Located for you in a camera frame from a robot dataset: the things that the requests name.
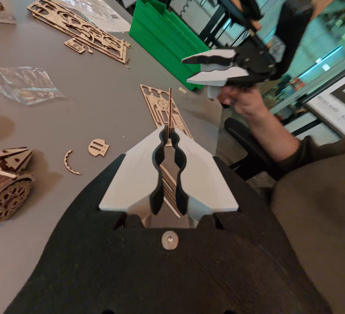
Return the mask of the wooden sidecar model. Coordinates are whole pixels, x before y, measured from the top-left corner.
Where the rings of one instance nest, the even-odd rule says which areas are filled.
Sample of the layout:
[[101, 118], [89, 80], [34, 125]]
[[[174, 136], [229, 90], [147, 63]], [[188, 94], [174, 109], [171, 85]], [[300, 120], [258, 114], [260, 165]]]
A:
[[26, 167], [31, 157], [27, 147], [0, 150], [0, 222], [10, 219], [30, 194], [35, 178]]

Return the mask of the printed white page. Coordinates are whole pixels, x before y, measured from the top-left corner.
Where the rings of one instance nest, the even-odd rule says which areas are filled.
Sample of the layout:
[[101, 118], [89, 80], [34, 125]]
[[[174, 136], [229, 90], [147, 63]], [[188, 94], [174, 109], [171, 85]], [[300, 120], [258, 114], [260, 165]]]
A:
[[344, 71], [320, 86], [303, 101], [311, 113], [340, 137], [345, 136]]

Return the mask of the grey desk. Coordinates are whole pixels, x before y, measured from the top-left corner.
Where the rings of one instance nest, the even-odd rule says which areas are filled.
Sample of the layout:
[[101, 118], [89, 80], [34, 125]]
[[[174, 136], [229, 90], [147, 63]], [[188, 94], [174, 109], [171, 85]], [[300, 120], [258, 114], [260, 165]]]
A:
[[[183, 94], [182, 84], [128, 33], [129, 67], [94, 51], [78, 54], [68, 36], [32, 17], [35, 0], [11, 0], [16, 25], [1, 24], [1, 68], [43, 68], [66, 97], [24, 105], [1, 94], [1, 148], [33, 150], [28, 169], [34, 188], [15, 215], [1, 223], [1, 313], [31, 275], [43, 249], [76, 196], [120, 154], [155, 129], [140, 84], [173, 89], [173, 98], [194, 140], [215, 155], [220, 107], [203, 91]], [[109, 148], [94, 157], [88, 146]], [[71, 169], [64, 165], [65, 154]]]

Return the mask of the narrow wooden puzzle sheet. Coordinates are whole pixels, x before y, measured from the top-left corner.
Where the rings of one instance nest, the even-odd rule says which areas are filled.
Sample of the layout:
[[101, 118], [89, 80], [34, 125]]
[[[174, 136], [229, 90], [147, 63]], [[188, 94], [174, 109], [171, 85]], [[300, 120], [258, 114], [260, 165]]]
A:
[[[171, 126], [178, 128], [189, 138], [193, 139], [192, 134], [190, 133], [190, 130], [181, 116], [174, 99], [171, 99], [171, 104], [169, 103], [170, 99], [168, 91], [149, 87], [144, 84], [140, 85], [140, 90], [157, 128], [161, 127], [162, 125], [169, 125], [169, 116], [171, 115]], [[164, 201], [175, 213], [175, 215], [180, 218], [181, 213], [177, 207], [175, 198], [176, 177], [178, 170], [174, 162], [174, 154], [175, 150], [172, 147], [171, 139], [169, 139], [165, 146], [165, 159], [160, 165], [164, 189]]]

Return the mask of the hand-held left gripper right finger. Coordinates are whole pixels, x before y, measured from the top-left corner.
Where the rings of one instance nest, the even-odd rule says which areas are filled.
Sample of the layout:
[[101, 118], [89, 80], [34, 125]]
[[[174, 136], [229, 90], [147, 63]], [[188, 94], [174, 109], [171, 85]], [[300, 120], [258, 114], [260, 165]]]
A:
[[196, 227], [203, 216], [236, 212], [239, 205], [211, 153], [179, 129], [171, 131], [178, 166], [176, 204]]

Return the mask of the person's right hand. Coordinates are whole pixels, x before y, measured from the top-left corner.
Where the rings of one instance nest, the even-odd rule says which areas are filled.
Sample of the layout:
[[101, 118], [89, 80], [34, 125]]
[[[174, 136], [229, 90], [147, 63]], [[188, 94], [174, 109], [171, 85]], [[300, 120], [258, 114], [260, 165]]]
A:
[[225, 86], [217, 96], [222, 105], [232, 105], [245, 118], [259, 119], [269, 114], [257, 87], [237, 88]]

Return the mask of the black office chair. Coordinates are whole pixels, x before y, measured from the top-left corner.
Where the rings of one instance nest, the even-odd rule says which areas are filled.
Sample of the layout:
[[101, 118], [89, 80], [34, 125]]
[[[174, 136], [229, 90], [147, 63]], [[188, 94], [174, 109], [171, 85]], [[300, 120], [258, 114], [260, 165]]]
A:
[[234, 118], [227, 118], [224, 128], [247, 152], [246, 157], [229, 166], [239, 177], [247, 181], [262, 172], [275, 181], [282, 177], [278, 164], [259, 145], [248, 127]]

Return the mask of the person's tan clothing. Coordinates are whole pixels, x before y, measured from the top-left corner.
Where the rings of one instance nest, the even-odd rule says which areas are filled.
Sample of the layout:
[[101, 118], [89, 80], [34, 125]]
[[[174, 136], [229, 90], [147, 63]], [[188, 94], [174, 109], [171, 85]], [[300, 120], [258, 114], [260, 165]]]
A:
[[307, 136], [278, 163], [271, 208], [300, 264], [334, 313], [345, 312], [345, 142]]

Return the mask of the curved toothed wooden piece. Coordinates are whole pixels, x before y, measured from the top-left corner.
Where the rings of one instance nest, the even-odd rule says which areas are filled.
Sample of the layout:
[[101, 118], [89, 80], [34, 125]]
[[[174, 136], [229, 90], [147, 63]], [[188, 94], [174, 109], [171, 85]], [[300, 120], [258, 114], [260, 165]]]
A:
[[82, 175], [82, 173], [77, 172], [77, 171], [71, 169], [71, 167], [70, 167], [70, 165], [69, 165], [69, 163], [68, 163], [68, 157], [69, 157], [69, 155], [70, 155], [71, 153], [72, 153], [72, 149], [69, 150], [69, 151], [65, 154], [65, 156], [64, 156], [64, 165], [65, 165], [65, 168], [66, 168], [70, 173], [72, 173], [72, 174], [75, 174], [75, 175]]

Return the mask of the green plastic crate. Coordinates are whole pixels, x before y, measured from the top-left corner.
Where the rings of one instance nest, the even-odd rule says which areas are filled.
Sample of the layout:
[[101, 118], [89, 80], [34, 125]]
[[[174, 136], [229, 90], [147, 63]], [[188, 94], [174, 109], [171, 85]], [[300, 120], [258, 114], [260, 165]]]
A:
[[202, 89], [187, 79], [201, 71], [199, 64], [182, 59], [208, 51], [209, 47], [174, 12], [157, 0], [136, 0], [129, 35], [187, 89]]

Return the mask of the clear plastic bag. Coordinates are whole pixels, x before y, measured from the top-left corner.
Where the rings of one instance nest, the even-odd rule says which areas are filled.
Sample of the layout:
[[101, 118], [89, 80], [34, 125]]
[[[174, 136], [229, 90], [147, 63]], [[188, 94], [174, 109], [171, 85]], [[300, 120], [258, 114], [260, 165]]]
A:
[[34, 105], [52, 99], [65, 99], [42, 68], [28, 66], [1, 68], [0, 92], [24, 105]]

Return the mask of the thin wooden puzzle piece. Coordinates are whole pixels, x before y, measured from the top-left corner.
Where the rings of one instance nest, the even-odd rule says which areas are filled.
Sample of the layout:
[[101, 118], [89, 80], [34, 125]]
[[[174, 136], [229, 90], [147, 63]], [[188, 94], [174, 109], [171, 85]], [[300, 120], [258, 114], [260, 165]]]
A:
[[168, 139], [171, 139], [172, 132], [172, 100], [172, 88], [169, 88]]

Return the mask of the stacked wooden puzzle sheets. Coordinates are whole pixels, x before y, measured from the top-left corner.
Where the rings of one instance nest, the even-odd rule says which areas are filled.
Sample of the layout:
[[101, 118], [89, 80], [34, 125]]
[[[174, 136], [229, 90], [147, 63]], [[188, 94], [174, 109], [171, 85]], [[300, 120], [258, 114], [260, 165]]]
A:
[[84, 46], [89, 45], [92, 50], [101, 52], [129, 67], [130, 59], [127, 58], [127, 49], [131, 45], [125, 40], [103, 31], [83, 17], [51, 0], [36, 0], [27, 7], [27, 10], [35, 19], [70, 36], [70, 39], [76, 38]]

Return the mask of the small slotted rectangular wooden piece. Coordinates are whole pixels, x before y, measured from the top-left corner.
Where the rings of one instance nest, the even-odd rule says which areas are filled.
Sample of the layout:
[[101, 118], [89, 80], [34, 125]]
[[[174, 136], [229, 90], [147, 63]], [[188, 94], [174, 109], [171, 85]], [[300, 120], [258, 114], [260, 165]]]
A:
[[74, 50], [78, 54], [82, 54], [85, 52], [85, 46], [83, 43], [81, 43], [78, 39], [76, 38], [71, 38], [67, 40], [64, 45], [69, 47], [70, 49]]

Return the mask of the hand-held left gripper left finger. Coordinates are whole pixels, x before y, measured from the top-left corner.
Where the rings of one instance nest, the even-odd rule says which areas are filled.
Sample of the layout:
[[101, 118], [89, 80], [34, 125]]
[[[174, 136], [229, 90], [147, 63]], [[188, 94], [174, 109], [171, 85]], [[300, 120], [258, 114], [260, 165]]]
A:
[[168, 127], [161, 126], [130, 150], [115, 173], [100, 204], [101, 211], [138, 215], [144, 226], [164, 200], [161, 163], [165, 159]]

